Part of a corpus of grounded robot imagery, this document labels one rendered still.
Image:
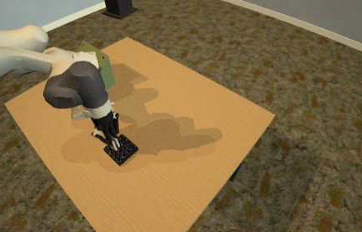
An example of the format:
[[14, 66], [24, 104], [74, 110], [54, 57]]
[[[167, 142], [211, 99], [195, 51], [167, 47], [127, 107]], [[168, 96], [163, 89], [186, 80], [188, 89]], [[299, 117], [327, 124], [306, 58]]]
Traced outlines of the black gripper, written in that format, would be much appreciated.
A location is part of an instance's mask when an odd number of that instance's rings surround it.
[[[117, 134], [119, 134], [118, 116], [118, 113], [114, 111], [112, 112], [112, 110], [110, 110], [107, 116], [104, 116], [102, 118], [91, 118], [95, 128], [94, 132], [92, 132], [91, 135], [98, 138], [103, 143], [110, 145], [110, 147], [115, 151], [118, 150], [116, 146], [120, 147], [117, 139]], [[104, 131], [103, 134], [108, 141], [100, 135], [99, 131]]]

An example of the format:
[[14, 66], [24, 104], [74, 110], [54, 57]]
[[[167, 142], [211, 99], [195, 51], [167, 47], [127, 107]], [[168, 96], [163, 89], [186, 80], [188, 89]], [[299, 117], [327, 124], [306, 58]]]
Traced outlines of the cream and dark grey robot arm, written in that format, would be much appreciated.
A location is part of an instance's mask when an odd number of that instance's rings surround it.
[[114, 102], [105, 90], [95, 52], [46, 49], [48, 41], [48, 34], [33, 24], [0, 31], [0, 78], [8, 73], [51, 73], [43, 96], [53, 108], [71, 108], [73, 120], [106, 116]]

